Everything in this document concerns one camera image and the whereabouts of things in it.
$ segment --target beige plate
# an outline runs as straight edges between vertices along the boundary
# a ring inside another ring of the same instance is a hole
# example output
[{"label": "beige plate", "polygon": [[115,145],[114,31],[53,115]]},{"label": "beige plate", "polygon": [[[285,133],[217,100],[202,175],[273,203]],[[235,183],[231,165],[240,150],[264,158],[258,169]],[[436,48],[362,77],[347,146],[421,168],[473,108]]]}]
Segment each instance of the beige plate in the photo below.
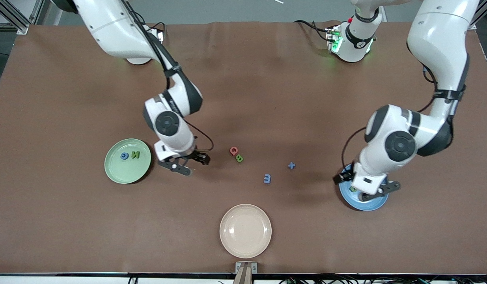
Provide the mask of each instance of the beige plate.
[{"label": "beige plate", "polygon": [[219,235],[222,245],[230,254],[252,258],[265,251],[270,244],[272,224],[261,208],[240,204],[224,215]]}]

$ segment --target brown table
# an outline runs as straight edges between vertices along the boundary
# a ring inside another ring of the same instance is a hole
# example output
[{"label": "brown table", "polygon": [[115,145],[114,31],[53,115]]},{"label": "brown table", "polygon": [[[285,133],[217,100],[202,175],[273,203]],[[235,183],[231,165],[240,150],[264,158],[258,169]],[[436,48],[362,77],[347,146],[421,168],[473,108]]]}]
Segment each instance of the brown table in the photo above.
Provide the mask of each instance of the brown table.
[{"label": "brown table", "polygon": [[[429,101],[409,25],[383,23],[353,64],[299,24],[169,26],[165,45],[205,98],[188,120],[216,148],[193,176],[155,165],[133,185],[110,181],[103,160],[124,138],[157,141],[141,112],[164,89],[160,65],[108,56],[85,27],[31,26],[0,82],[0,273],[232,271],[218,226],[241,203],[272,222],[262,273],[487,273],[487,64],[474,31],[452,147],[392,173],[403,188],[374,212],[350,209],[331,180],[373,111]],[[359,135],[347,159],[363,146]]]}]

